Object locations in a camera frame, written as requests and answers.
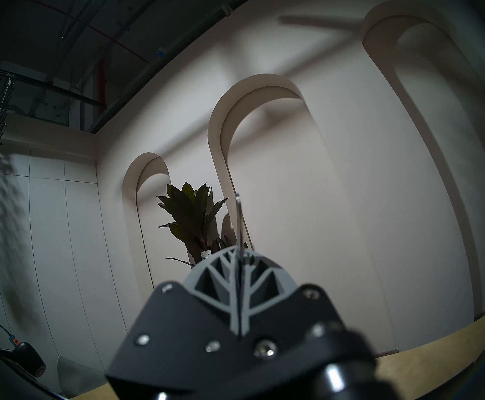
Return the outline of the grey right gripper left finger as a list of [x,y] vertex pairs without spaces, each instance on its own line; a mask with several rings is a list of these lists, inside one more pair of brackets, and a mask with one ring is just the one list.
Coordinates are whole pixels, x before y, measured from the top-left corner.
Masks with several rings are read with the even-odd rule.
[[153,292],[106,372],[119,399],[201,391],[240,372],[237,250]]

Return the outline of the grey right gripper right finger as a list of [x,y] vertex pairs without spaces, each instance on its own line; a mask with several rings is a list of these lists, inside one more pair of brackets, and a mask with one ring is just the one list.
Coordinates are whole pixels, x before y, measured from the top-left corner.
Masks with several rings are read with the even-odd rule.
[[346,328],[320,287],[297,287],[261,256],[239,250],[239,337],[257,366],[251,393],[372,393],[372,350]]

